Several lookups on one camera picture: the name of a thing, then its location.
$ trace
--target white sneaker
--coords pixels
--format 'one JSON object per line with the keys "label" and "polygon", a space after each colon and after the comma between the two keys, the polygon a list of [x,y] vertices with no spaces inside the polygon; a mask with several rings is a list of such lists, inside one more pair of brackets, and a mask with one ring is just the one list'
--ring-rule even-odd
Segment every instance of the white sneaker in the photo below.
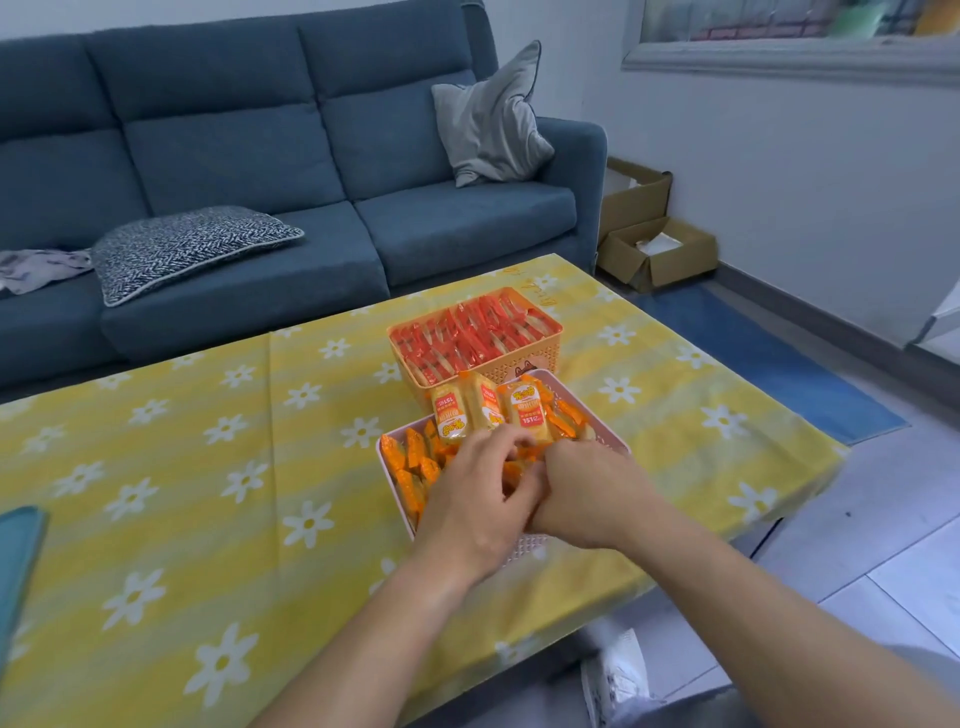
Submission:
{"label": "white sneaker", "polygon": [[650,696],[647,665],[634,630],[580,663],[591,728],[629,725],[662,703]]}

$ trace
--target sofa armrest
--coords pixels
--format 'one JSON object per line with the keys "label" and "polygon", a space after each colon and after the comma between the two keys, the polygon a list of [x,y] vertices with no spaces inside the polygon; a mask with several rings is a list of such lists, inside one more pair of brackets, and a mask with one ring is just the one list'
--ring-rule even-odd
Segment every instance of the sofa armrest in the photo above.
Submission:
{"label": "sofa armrest", "polygon": [[586,121],[549,117],[538,118],[537,129],[556,152],[537,174],[537,181],[573,192],[577,203],[575,233],[580,241],[577,259],[570,262],[592,273],[607,169],[607,133]]}

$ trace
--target table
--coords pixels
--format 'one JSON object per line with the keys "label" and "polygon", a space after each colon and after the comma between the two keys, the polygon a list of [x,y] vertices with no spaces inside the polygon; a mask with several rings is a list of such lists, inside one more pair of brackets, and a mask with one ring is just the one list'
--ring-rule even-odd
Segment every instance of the table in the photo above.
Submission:
{"label": "table", "polygon": [[[0,406],[0,510],[51,515],[0,724],[244,725],[410,541],[375,455],[420,416],[388,325],[512,285],[565,328],[561,379],[726,538],[846,450],[555,255]],[[478,587],[412,719],[650,587],[551,541]]]}

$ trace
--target black and white patterned pillow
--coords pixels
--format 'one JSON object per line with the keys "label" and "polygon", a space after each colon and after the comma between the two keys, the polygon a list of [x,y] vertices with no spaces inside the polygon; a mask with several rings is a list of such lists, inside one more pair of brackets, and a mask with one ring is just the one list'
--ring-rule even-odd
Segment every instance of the black and white patterned pillow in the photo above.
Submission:
{"label": "black and white patterned pillow", "polygon": [[204,207],[121,225],[90,249],[113,307],[216,263],[303,237],[299,228],[238,206]]}

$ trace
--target orange plastic basket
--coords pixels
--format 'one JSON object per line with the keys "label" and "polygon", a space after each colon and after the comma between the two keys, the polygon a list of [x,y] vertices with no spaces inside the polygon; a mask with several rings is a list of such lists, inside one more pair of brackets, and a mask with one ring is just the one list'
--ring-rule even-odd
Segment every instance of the orange plastic basket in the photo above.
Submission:
{"label": "orange plastic basket", "polygon": [[[499,297],[503,293],[506,293],[508,296],[510,296],[511,300],[516,302],[518,305],[521,305],[524,308],[535,308],[537,311],[542,313],[543,316],[556,325],[557,333],[552,333],[549,336],[543,337],[539,341],[527,344],[526,346],[515,349],[512,352],[507,352],[502,356],[498,356],[496,359],[488,361],[486,364],[481,364],[479,367],[474,367],[471,369],[471,371],[479,372],[483,376],[490,379],[494,384],[501,384],[510,379],[515,379],[524,372],[528,372],[533,369],[546,369],[550,372],[556,373],[560,360],[560,337],[564,334],[563,326],[561,326],[560,323],[557,322],[557,320],[552,316],[544,313],[543,309],[538,305],[531,303],[529,299],[520,295],[515,288],[497,288],[484,295]],[[440,386],[446,381],[452,381],[457,377],[450,376],[443,381],[437,382],[436,384],[423,386],[410,372],[406,361],[397,349],[396,344],[394,344],[394,340],[390,338],[390,335],[397,328],[411,326],[412,324],[424,324],[430,319],[435,319],[447,308],[449,308],[449,306],[445,308],[439,308],[436,311],[425,314],[424,316],[419,316],[416,319],[410,319],[409,321],[405,321],[402,324],[396,324],[387,329],[387,339],[390,341],[390,348],[394,352],[394,358],[400,366],[400,371],[403,374],[403,378],[406,379],[410,390],[414,393],[417,401],[420,402],[420,405],[426,412],[433,412],[433,407],[430,404],[430,390],[434,387]]]}

